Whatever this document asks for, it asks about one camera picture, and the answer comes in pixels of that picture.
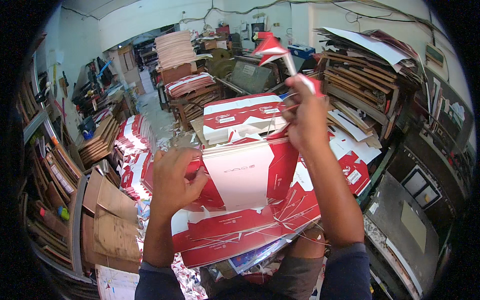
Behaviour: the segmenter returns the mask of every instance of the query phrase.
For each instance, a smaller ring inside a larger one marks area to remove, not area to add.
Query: brown cardboard box
[[[204,41],[204,46],[205,46],[205,50],[215,49],[216,40],[212,39],[212,40]]]

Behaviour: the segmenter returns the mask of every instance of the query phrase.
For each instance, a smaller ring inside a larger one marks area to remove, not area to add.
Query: blue box
[[[293,56],[308,60],[312,58],[312,54],[315,53],[315,48],[309,46],[289,45],[288,49]]]

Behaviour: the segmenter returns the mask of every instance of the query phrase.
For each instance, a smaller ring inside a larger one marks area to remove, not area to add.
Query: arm
[[[351,194],[342,169],[328,144],[326,97],[317,98],[299,77],[290,77],[286,84],[298,94],[287,98],[288,107],[297,108],[283,112],[291,122],[288,134],[292,144],[305,159],[312,179],[318,206],[322,213],[325,233],[336,248],[363,242],[363,217]]]
[[[174,257],[171,220],[177,211],[198,198],[207,182],[204,167],[195,174],[185,174],[191,160],[201,154],[192,148],[155,154],[150,220],[135,299],[185,299],[170,268]]]

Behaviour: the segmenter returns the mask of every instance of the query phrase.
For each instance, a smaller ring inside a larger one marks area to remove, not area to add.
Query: ceiling
[[[101,19],[120,7],[138,0],[65,0],[62,6]]]

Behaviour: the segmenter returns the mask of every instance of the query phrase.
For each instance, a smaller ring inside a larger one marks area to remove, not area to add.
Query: beige paper stack
[[[174,68],[195,60],[188,30],[173,32],[155,39],[158,69]]]

